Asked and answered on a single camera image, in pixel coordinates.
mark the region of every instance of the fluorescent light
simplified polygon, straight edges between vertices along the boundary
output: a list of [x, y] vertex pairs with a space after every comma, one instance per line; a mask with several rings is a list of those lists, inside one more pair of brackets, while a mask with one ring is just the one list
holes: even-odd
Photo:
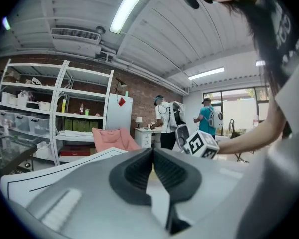
[[9, 25], [8, 19], [6, 17], [3, 18], [2, 24], [4, 25], [6, 30], [10, 30], [10, 25]]
[[256, 61], [256, 66], [264, 66], [266, 63], [264, 62], [264, 60], [257, 60]]
[[197, 79], [197, 78], [200, 78], [200, 77], [204, 77], [204, 76], [208, 76], [208, 75], [212, 75], [212, 74], [217, 74], [217, 73], [221, 73], [221, 72], [225, 72], [225, 67], [221, 67], [221, 68], [214, 69], [214, 70], [211, 70], [211, 71], [208, 71], [208, 72], [205, 72], [205, 73], [190, 76], [188, 78], [190, 80], [194, 80], [194, 79]]
[[125, 21], [138, 2], [139, 0], [123, 0], [118, 11], [115, 14], [112, 25], [110, 27], [110, 32], [115, 34], [119, 34], [121, 32]]

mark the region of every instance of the white refrigerator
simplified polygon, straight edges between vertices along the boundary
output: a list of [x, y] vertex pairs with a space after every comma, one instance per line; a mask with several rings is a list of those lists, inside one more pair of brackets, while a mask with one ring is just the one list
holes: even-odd
[[106, 130], [126, 128], [130, 132], [132, 105], [133, 98], [110, 94], [106, 114]]

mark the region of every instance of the table lamp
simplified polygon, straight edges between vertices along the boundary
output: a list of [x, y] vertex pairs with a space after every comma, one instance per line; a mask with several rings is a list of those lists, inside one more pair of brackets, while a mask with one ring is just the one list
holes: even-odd
[[137, 128], [140, 128], [140, 124], [143, 123], [142, 117], [136, 117], [135, 123], [138, 125]]

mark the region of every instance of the brick wall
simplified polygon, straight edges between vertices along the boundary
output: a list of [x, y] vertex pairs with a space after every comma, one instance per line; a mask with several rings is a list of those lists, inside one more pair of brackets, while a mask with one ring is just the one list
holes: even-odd
[[[127, 87], [124, 89], [118, 89], [117, 94], [125, 95], [125, 91], [129, 92], [129, 97], [133, 98], [133, 109], [132, 109], [132, 121], [131, 121], [131, 135], [134, 134], [133, 127], [135, 127], [135, 119], [137, 116], [141, 116], [143, 118], [142, 126], [146, 126], [150, 124], [152, 121], [156, 121], [155, 115], [155, 106], [154, 99], [157, 95], [163, 95], [165, 100], [170, 101], [178, 101], [182, 102], [182, 96], [172, 92], [171, 90], [155, 84], [145, 78], [139, 77], [137, 75], [128, 73], [126, 71], [113, 68], [108, 65], [99, 64], [89, 60], [77, 59], [66, 56], [54, 56], [54, 55], [21, 55], [15, 56], [11, 58], [12, 63], [45, 63], [45, 64], [58, 64], [62, 65], [63, 61], [67, 59], [70, 60], [70, 66], [94, 70], [102, 73], [109, 73], [111, 69], [114, 70], [114, 75], [111, 84], [111, 93], [115, 93], [115, 88], [117, 87], [118, 81], [116, 78], [122, 80], [127, 84]], [[55, 81], [55, 79], [39, 80], [44, 81], [45, 84], [53, 84], [49, 81]], [[95, 91], [99, 93], [106, 93], [106, 88], [98, 85], [92, 85], [88, 83], [75, 82], [73, 85], [73, 89], [85, 90], [85, 91]], [[78, 112], [80, 107], [80, 100], [71, 99], [69, 103], [69, 112]], [[93, 101], [84, 101], [84, 107], [90, 108], [90, 114], [99, 113], [103, 115], [103, 107], [104, 103], [93, 102]]]

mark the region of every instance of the pink chair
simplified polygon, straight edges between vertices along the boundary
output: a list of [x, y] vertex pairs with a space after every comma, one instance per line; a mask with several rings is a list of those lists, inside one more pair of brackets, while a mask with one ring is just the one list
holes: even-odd
[[141, 149], [134, 142], [126, 128], [113, 131], [104, 131], [93, 128], [92, 133], [96, 152], [101, 152], [112, 147], [126, 151]]

